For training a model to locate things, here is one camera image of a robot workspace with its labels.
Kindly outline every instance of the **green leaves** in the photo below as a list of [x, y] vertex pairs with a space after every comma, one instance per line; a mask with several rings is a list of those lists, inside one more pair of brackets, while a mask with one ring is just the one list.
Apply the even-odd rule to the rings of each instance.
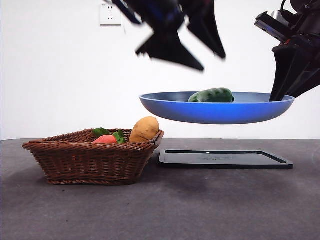
[[103, 135], [110, 135], [109, 131], [103, 127], [93, 129], [92, 132], [97, 138], [100, 138]]
[[126, 142], [125, 135], [121, 130], [118, 130], [115, 133], [113, 133], [113, 136], [115, 137], [118, 144], [124, 144]]
[[[111, 135], [110, 132], [107, 129], [104, 129], [103, 127], [93, 129], [92, 133], [97, 138], [100, 138], [103, 135]], [[125, 135], [121, 130], [114, 132], [113, 136], [115, 137], [118, 144], [124, 144], [126, 142]]]

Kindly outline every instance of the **brown basket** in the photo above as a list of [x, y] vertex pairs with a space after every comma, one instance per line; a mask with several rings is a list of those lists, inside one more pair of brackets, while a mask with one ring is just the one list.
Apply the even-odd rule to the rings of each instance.
[[[132, 129], [121, 130], [128, 141]], [[160, 130], [148, 142], [92, 144], [97, 138], [86, 129], [32, 140], [22, 147], [33, 154], [50, 184], [129, 185], [139, 179], [163, 136]]]

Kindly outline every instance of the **wall socket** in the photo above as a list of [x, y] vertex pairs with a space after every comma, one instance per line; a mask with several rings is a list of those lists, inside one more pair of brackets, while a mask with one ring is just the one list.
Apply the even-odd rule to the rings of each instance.
[[116, 5], [100, 5], [100, 26], [121, 26], [121, 11]]

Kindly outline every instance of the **cucumber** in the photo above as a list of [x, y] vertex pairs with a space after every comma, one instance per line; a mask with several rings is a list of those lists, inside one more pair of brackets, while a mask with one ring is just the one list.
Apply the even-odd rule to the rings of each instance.
[[224, 87], [212, 88], [193, 94], [188, 102], [193, 103], [232, 103], [235, 100], [232, 92]]

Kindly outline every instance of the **gray tabletop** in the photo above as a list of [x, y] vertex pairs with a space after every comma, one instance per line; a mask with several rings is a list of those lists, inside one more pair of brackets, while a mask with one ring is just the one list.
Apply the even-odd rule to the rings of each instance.
[[[1, 142], [3, 240], [320, 239], [318, 139], [163, 139], [127, 186], [47, 184], [27, 141]], [[294, 168], [163, 168], [162, 149], [260, 150]]]

